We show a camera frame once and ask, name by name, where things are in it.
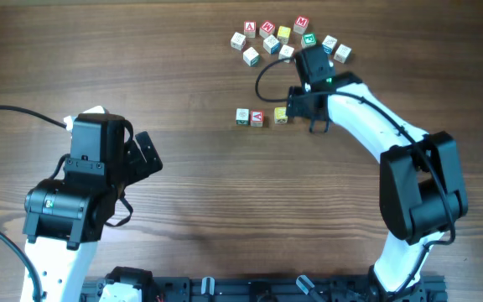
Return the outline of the red picture block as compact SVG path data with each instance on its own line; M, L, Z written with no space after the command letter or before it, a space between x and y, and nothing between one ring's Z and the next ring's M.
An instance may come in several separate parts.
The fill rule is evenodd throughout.
M264 122L264 112L263 111L250 111L250 125L252 127L261 128Z

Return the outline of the green number block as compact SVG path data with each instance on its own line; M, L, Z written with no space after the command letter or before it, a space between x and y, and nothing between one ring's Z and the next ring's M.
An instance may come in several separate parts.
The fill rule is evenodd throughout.
M236 109L236 124L249 125L250 124L250 110L247 108Z

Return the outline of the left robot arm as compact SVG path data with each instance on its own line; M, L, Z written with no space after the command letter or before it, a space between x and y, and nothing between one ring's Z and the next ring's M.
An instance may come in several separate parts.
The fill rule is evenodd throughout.
M125 189L160 171L163 163L146 132L122 116L82 113L70 152L27 195L23 234L34 271L23 279L22 301L77 301L104 227L117 202L129 211Z

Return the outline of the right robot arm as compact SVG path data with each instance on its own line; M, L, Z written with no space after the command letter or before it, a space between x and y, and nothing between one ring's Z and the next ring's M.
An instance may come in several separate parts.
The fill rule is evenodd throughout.
M397 300L420 283L433 247L448 246L468 211L455 140L400 118L355 74L336 74L320 46L293 57L300 86L288 92L287 114L336 124L379 163L379 209L389 231L371 269L379 295Z

